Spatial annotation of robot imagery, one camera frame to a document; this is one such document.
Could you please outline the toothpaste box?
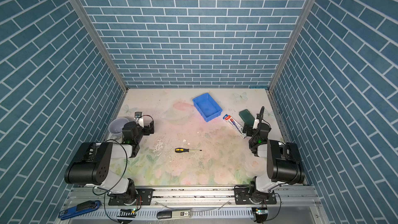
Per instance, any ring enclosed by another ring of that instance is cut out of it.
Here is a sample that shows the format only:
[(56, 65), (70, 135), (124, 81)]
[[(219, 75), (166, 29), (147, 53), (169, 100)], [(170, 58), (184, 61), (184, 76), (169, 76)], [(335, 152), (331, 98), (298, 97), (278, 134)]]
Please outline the toothpaste box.
[(235, 121), (235, 119), (231, 115), (224, 115), (223, 120), (234, 130), (236, 131), (242, 138), (246, 138), (247, 135), (243, 132), (243, 127)]

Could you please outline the blue plastic bin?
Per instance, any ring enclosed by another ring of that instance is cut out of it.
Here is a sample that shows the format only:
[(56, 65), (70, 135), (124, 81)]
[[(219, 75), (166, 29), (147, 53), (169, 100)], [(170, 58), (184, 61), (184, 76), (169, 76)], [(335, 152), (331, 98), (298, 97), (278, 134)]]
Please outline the blue plastic bin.
[(222, 113), (222, 108), (210, 96), (209, 93), (204, 93), (200, 96), (197, 96), (192, 101), (195, 108), (198, 110), (198, 112), (206, 122), (215, 119)]

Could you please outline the left electronics board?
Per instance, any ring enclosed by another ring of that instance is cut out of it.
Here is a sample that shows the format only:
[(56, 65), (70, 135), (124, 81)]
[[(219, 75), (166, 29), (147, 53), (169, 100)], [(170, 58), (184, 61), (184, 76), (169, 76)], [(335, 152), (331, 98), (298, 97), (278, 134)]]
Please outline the left electronics board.
[(129, 224), (136, 216), (137, 213), (135, 209), (121, 209), (116, 216), (116, 220), (121, 224)]

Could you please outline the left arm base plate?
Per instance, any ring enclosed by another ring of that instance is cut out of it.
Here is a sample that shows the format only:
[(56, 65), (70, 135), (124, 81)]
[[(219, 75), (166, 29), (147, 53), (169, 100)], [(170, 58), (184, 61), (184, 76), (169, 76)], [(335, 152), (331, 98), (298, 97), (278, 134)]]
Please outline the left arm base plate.
[(108, 205), (109, 206), (149, 206), (152, 201), (154, 189), (152, 188), (138, 188), (136, 189), (136, 197), (133, 198), (134, 202), (131, 204), (124, 203), (124, 200), (116, 195), (110, 195)]

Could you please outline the electronics board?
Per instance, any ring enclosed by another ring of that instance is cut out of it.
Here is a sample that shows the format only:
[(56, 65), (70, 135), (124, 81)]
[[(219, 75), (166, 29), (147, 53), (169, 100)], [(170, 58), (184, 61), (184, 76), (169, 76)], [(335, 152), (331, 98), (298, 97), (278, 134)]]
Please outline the electronics board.
[(121, 224), (129, 224), (136, 216), (137, 213), (135, 209), (121, 209), (116, 216), (116, 220)]
[(264, 223), (268, 218), (268, 209), (266, 207), (253, 207), (253, 221), (258, 224)]

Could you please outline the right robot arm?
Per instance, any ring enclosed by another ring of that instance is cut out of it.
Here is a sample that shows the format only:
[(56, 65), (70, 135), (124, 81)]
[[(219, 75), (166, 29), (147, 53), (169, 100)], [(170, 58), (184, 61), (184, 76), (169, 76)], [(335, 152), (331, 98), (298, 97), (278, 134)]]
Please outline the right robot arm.
[(250, 151), (267, 160), (266, 174), (255, 176), (249, 185), (248, 194), (255, 203), (268, 202), (277, 187), (302, 184), (305, 179), (297, 145), (268, 139), (270, 130), (267, 122), (258, 123), (256, 128), (243, 127), (243, 133), (250, 137)]

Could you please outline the aluminium mounting rail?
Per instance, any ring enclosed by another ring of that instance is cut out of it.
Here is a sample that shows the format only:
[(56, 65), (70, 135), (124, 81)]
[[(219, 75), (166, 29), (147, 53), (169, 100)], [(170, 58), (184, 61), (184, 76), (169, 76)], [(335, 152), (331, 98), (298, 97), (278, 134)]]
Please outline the aluminium mounting rail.
[(277, 203), (274, 205), (249, 204), (236, 205), (234, 188), (244, 186), (178, 186), (138, 188), (154, 189), (149, 206), (109, 206), (109, 197), (94, 195), (90, 187), (73, 188), (62, 210), (77, 206), (86, 201), (101, 201), (101, 206), (94, 212), (83, 214), (67, 220), (68, 223), (94, 220), (116, 220), (121, 209), (135, 209), (134, 221), (157, 221), (157, 213), (167, 210), (189, 209), (194, 219), (238, 219), (253, 218), (253, 207), (268, 209), (267, 222), (270, 223), (304, 223), (326, 224), (327, 219), (321, 202), (312, 186), (287, 186), (274, 189)]

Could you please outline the blue black hand tool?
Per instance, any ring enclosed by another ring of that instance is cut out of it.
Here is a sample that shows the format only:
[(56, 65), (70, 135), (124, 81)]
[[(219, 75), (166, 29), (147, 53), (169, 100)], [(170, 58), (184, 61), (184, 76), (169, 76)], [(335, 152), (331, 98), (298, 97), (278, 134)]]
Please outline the blue black hand tool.
[(58, 214), (58, 218), (61, 220), (70, 219), (76, 216), (94, 212), (101, 206), (101, 201), (86, 201), (78, 204), (77, 206), (70, 207), (62, 210)]

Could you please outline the right electronics board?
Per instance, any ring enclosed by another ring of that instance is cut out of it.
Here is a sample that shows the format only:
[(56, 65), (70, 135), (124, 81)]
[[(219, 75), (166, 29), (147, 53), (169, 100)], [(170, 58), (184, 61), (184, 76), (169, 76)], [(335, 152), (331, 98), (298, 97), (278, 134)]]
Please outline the right electronics board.
[(264, 223), (268, 218), (268, 209), (266, 207), (253, 207), (253, 221), (258, 224)]

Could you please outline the yellow black screwdriver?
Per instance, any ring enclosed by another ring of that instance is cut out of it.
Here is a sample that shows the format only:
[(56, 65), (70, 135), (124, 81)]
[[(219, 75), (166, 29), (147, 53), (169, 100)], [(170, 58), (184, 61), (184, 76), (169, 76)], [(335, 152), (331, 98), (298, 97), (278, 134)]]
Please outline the yellow black screwdriver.
[(175, 152), (176, 153), (184, 153), (184, 152), (190, 152), (190, 151), (202, 151), (201, 149), (187, 149), (187, 148), (176, 148)]

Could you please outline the grey silver device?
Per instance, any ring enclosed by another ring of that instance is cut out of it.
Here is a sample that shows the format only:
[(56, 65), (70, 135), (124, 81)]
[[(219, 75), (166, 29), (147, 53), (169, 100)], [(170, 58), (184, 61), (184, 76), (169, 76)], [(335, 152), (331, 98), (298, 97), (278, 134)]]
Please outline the grey silver device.
[(187, 219), (191, 217), (192, 213), (189, 209), (167, 210), (157, 213), (158, 220)]

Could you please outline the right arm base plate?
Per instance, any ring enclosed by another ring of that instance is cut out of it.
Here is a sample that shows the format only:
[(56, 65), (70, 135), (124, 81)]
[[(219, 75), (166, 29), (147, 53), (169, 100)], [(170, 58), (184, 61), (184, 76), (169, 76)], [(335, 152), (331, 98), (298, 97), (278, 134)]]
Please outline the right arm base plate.
[(247, 187), (235, 187), (234, 197), (236, 205), (249, 205), (249, 204), (264, 204), (264, 205), (274, 205), (277, 203), (274, 194), (262, 193), (255, 191), (254, 193), (249, 192)]

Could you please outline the dark green sponge block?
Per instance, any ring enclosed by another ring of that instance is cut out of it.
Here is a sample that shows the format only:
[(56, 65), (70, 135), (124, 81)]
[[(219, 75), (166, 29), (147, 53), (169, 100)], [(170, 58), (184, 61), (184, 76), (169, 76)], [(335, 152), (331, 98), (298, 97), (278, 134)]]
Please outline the dark green sponge block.
[(239, 116), (244, 122), (245, 125), (248, 126), (253, 126), (255, 122), (254, 116), (251, 114), (251, 112), (248, 109), (245, 109), (243, 111), (239, 112)]

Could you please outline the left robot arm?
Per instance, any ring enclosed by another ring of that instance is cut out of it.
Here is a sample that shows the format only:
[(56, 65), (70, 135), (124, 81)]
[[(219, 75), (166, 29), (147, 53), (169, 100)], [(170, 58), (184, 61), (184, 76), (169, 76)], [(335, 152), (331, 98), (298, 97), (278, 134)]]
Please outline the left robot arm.
[(66, 169), (64, 180), (68, 184), (93, 184), (104, 190), (117, 205), (132, 205), (139, 199), (134, 181), (118, 176), (109, 169), (112, 159), (128, 161), (138, 155), (143, 136), (154, 134), (154, 120), (149, 115), (136, 112), (134, 120), (118, 118), (111, 122), (109, 132), (122, 137), (102, 143), (83, 143)]

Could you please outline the white ceramic mug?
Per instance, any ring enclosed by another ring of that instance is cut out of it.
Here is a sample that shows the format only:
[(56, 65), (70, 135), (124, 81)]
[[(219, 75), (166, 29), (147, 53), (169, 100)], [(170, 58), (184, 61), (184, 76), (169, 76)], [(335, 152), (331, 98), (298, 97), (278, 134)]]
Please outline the white ceramic mug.
[(110, 134), (111, 139), (118, 139), (122, 137), (122, 129), (125, 124), (130, 122), (127, 118), (117, 118), (113, 120), (109, 126), (108, 126), (108, 131)]

